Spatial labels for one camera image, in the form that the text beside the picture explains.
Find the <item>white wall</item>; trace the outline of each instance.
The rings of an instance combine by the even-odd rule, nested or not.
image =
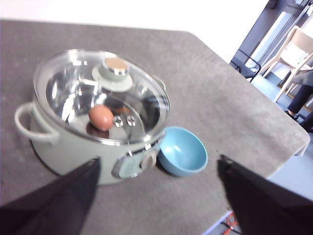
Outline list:
[[[268,0],[1,0],[1,18],[189,31],[229,62]]]
[[[301,28],[307,35],[313,38],[313,14],[311,14]]]

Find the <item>leg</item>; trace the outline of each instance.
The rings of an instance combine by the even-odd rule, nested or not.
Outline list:
[[[292,82],[292,79],[294,77],[294,75],[296,74],[296,71],[291,71],[291,74],[289,76],[289,78],[287,79],[287,81],[284,83],[282,89],[279,91],[279,93],[277,94],[277,96],[275,97],[274,102],[277,102],[279,97],[284,93],[285,89],[287,88],[287,86]]]
[[[291,86],[288,88],[288,90],[286,91],[286,95],[288,95],[289,93],[293,92],[293,90],[298,86],[298,84],[295,84],[294,82],[291,84]]]
[[[313,127],[313,112],[300,123],[300,126],[302,126],[306,131],[309,131]]]
[[[288,110],[297,114],[302,106],[307,102],[310,95],[313,93],[313,87],[302,85],[291,104],[288,106]]]

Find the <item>black pants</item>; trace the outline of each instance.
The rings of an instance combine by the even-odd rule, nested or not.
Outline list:
[[[302,85],[297,95],[294,97],[288,109],[297,114],[302,106],[308,101],[310,95],[313,94],[313,87]],[[300,125],[305,130],[310,130],[313,127],[313,112],[311,112]]]

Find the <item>chair leg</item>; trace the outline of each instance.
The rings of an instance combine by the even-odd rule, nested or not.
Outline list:
[[[293,86],[294,86],[294,83],[292,83],[292,84],[290,85],[290,87],[289,87],[288,90],[286,91],[286,95],[288,95],[289,92],[293,89]]]
[[[312,102],[313,102],[313,97],[306,103],[305,106],[309,107],[309,105],[312,104]]]
[[[277,96],[274,99],[274,102],[277,102],[279,97],[284,93],[285,89],[288,87],[288,85],[292,82],[292,79],[294,77],[294,75],[296,74],[296,72],[292,71],[289,78],[287,79],[287,81],[284,83],[282,89],[279,91],[279,93],[277,94]]]
[[[270,67],[268,68],[268,70],[264,73],[263,77],[266,77],[266,76],[269,74],[269,72],[270,72],[276,65],[277,65],[277,61],[274,61],[274,62],[270,65]]]
[[[261,73],[263,73],[264,71],[266,71],[266,70],[271,66],[272,63],[274,63],[274,60],[273,60],[273,59],[271,59],[271,60],[268,61],[266,64],[264,64],[264,65],[261,67],[260,71],[256,74],[256,76],[257,76],[257,75],[260,75]]]
[[[292,93],[297,88],[297,86],[299,86],[299,84],[296,84],[294,88],[290,91],[290,93]]]

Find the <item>glass lid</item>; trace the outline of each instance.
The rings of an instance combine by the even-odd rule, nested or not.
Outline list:
[[[43,61],[34,89],[55,123],[110,145],[149,141],[163,131],[170,109],[160,81],[104,51],[74,49]]]

